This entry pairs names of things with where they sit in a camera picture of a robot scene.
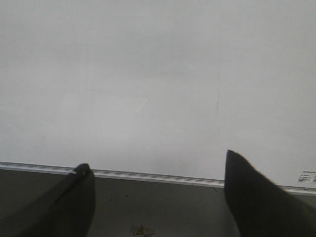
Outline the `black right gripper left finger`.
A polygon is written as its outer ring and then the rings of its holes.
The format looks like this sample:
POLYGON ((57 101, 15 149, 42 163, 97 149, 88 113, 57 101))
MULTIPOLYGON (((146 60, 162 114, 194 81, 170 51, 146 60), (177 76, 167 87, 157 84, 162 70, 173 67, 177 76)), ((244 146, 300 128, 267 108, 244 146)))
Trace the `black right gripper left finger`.
POLYGON ((2 237, 85 237, 95 213, 95 177, 80 164, 37 199, 1 219, 2 237))

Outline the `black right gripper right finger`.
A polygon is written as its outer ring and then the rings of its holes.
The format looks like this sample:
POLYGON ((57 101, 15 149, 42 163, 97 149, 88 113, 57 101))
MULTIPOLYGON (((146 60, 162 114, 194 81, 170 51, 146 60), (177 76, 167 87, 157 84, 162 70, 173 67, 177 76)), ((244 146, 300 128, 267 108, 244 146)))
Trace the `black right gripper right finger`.
POLYGON ((224 193, 242 237, 316 235, 316 209, 278 187, 232 150, 226 154, 224 193))

